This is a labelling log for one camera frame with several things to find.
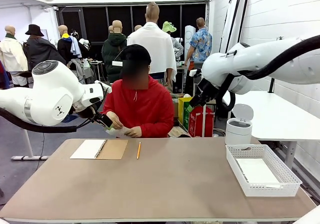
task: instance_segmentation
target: green hat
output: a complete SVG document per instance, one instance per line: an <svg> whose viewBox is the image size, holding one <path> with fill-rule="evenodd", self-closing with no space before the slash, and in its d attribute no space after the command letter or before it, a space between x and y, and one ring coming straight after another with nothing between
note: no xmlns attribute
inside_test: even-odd
<svg viewBox="0 0 320 224"><path fill-rule="evenodd" d="M174 25L172 25L172 23L168 22L167 20L162 25L162 31L164 31L165 33L167 32L174 33L176 30L177 28L175 28Z"/></svg>

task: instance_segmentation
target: blue floral shirt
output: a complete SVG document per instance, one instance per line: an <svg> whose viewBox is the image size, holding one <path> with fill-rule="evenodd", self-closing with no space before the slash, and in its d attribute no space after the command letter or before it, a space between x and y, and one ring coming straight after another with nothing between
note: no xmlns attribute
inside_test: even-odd
<svg viewBox="0 0 320 224"><path fill-rule="evenodd" d="M212 35L206 28L202 28L193 35L190 45L194 47L191 61L204 62L211 53Z"/></svg>

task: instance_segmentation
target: brown tabletop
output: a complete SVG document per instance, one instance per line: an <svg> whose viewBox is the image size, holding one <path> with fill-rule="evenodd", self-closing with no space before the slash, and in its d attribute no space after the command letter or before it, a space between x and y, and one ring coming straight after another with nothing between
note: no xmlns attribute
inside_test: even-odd
<svg viewBox="0 0 320 224"><path fill-rule="evenodd" d="M121 160L69 159L82 142L66 140L0 217L29 222L294 221L315 208L302 189L296 197L246 197L222 137L130 139Z"/></svg>

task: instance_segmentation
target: person's right hand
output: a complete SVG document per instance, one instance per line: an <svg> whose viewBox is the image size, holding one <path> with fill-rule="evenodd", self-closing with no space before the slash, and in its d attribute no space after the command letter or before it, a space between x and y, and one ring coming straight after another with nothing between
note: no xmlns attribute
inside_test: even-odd
<svg viewBox="0 0 320 224"><path fill-rule="evenodd" d="M110 118L112 121L112 126L114 129L119 130L124 127L124 125L120 122L119 117L113 111L108 111L106 116Z"/></svg>

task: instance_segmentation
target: black hat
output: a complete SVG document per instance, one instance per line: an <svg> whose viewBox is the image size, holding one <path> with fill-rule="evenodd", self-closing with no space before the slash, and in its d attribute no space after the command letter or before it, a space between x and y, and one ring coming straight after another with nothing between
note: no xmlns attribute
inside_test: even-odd
<svg viewBox="0 0 320 224"><path fill-rule="evenodd" d="M35 25L35 24L30 24L29 30L25 34L26 35L35 35L35 36L39 36L39 37L44 36L40 30L40 26Z"/></svg>
<svg viewBox="0 0 320 224"><path fill-rule="evenodd" d="M147 49L138 44L125 47L120 54L120 59L122 60L122 77L134 77L140 71L147 70L151 63Z"/></svg>

